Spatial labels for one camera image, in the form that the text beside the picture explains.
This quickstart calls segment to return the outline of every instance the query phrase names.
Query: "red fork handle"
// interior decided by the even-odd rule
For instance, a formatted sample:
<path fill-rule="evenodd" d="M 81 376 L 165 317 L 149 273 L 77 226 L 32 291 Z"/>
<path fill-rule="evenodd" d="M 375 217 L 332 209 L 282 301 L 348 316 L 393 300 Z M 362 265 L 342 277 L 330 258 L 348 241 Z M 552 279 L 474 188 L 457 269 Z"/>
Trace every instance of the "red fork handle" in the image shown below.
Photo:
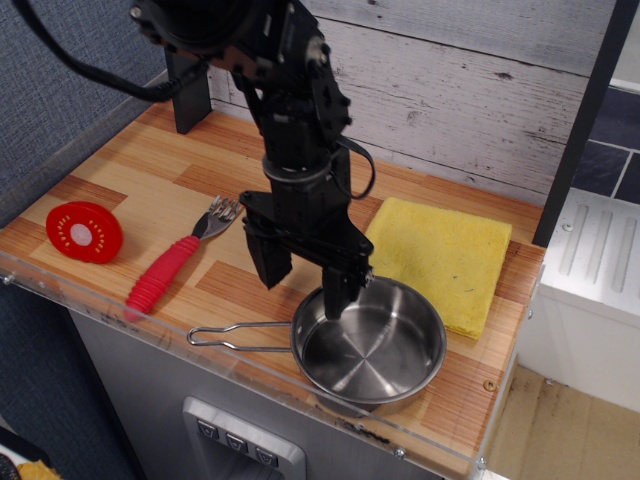
<path fill-rule="evenodd" d="M 149 313 L 199 245 L 200 239 L 194 235 L 184 237 L 171 245 L 138 279 L 129 293 L 127 306 L 142 313 Z M 125 317 L 134 322 L 140 315 L 126 310 Z"/>

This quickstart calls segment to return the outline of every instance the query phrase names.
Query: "yellow object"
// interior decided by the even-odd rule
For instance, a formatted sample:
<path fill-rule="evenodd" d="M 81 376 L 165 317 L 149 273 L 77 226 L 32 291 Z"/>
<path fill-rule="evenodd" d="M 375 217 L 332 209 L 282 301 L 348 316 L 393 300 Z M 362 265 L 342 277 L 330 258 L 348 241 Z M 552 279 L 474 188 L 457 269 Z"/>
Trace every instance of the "yellow object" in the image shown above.
<path fill-rule="evenodd" d="M 448 330 L 478 339 L 511 239 L 509 224 L 388 198 L 367 230 L 376 276 L 420 292 Z"/>
<path fill-rule="evenodd" d="M 22 480 L 62 480 L 55 470 L 47 467 L 41 460 L 22 463 L 16 467 Z"/>

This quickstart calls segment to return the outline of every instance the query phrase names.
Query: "screw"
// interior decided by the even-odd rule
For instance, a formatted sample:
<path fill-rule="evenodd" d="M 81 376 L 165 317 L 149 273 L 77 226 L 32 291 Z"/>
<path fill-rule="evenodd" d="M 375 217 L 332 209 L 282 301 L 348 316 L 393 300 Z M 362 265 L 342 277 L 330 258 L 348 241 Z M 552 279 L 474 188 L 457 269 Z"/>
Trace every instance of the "screw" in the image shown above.
<path fill-rule="evenodd" d="M 485 380 L 482 386 L 487 392 L 495 392 L 495 390 L 498 388 L 496 382 L 494 382 L 493 380 Z"/>

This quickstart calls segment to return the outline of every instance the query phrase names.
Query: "wood grain surface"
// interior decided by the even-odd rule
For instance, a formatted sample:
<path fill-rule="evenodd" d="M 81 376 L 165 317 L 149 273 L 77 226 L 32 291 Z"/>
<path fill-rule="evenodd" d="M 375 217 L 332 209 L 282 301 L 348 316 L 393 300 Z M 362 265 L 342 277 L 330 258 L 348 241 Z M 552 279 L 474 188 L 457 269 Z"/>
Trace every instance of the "wood grain surface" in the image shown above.
<path fill-rule="evenodd" d="M 322 31 L 348 135 L 377 158 L 544 204 L 588 77 L 333 20 Z M 211 73 L 217 108 L 250 119 L 226 75 Z"/>
<path fill-rule="evenodd" d="M 614 0 L 303 0 L 318 18 L 589 76 Z"/>
<path fill-rule="evenodd" d="M 124 302 L 134 282 L 159 255 L 191 232 L 213 196 L 237 198 L 246 189 L 268 189 L 261 170 L 262 154 L 262 141 L 252 124 L 214 113 L 182 136 L 174 131 L 171 107 L 155 105 L 0 232 L 0 251 L 19 260 L 0 257 L 0 267 L 8 271 L 19 269 L 19 265 L 40 269 L 38 281 L 43 282 L 43 289 L 47 284 L 49 292 L 57 292 L 49 294 L 55 300 L 80 310 L 85 305 L 87 312 L 88 307 L 102 310 L 106 315 L 103 320 L 122 323 L 113 314 L 114 305 Z M 352 165 L 353 188 L 360 191 L 369 179 L 369 167 L 358 157 Z M 449 333 L 444 366 L 418 401 L 383 422 L 358 420 L 359 433 L 373 435 L 367 435 L 368 440 L 401 445 L 412 458 L 437 471 L 466 477 L 470 467 L 464 457 L 477 459 L 482 453 L 481 443 L 498 395 L 498 390 L 487 390 L 483 385 L 487 380 L 502 383 L 542 263 L 544 250 L 530 243 L 541 209 L 378 162 L 372 195 L 352 203 L 354 223 L 365 230 L 388 196 L 513 225 L 512 241 L 480 339 Z M 72 260 L 48 241 L 44 228 L 47 214 L 73 200 L 103 205 L 120 221 L 125 240 L 112 262 L 96 265 Z M 293 271 L 267 290 L 255 274 L 242 222 L 236 221 L 223 235 L 204 242 L 152 312 L 154 319 L 123 326 L 134 335 L 162 337 L 156 344 L 175 344 L 189 358 L 201 355 L 226 362 L 258 384 L 260 374 L 253 370 L 257 366 L 272 369 L 277 373 L 273 378 L 281 381 L 269 388 L 317 409 L 314 395 L 299 386 L 309 382 L 290 354 L 248 353 L 238 357 L 248 363 L 229 363 L 228 355 L 217 349 L 189 346 L 185 333 L 194 326 L 289 321 L 302 299 L 320 284 L 320 268 L 294 257 Z M 288 328 L 250 329 L 238 331 L 229 340 L 288 346 L 289 332 Z"/>

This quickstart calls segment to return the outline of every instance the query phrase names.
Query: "pan handle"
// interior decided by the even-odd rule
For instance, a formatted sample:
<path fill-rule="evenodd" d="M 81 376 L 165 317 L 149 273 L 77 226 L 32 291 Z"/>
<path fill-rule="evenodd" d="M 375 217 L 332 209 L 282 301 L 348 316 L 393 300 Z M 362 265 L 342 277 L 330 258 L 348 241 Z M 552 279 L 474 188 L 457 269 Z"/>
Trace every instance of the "pan handle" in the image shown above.
<path fill-rule="evenodd" d="M 291 322 L 245 322 L 229 325 L 228 327 L 195 327 L 187 333 L 187 341 L 196 347 L 223 346 L 236 350 L 238 352 L 290 352 L 290 347 L 245 347 L 235 345 L 224 340 L 197 340 L 194 338 L 196 333 L 226 333 L 237 328 L 254 328 L 254 327 L 290 327 Z"/>

